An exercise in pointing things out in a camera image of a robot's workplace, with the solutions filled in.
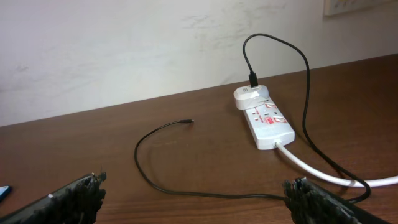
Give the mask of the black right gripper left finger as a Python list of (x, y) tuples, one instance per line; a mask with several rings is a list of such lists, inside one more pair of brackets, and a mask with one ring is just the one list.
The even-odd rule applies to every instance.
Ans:
[(106, 191), (104, 172), (79, 179), (1, 218), (2, 224), (94, 223)]

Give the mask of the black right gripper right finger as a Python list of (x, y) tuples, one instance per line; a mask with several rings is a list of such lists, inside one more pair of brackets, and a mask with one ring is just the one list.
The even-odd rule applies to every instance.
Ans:
[(282, 186), (295, 224), (389, 224), (306, 178)]

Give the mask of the blue Samsung smartphone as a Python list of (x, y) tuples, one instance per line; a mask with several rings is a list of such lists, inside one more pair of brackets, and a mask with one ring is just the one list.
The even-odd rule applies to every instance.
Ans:
[(11, 190), (12, 187), (8, 185), (0, 187), (0, 202), (2, 202), (11, 193)]

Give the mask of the white power extension strip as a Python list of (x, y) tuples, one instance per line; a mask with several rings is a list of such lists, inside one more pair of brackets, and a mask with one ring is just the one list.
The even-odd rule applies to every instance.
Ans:
[(243, 111), (259, 150), (275, 149), (295, 140), (295, 131), (271, 98), (260, 106)]

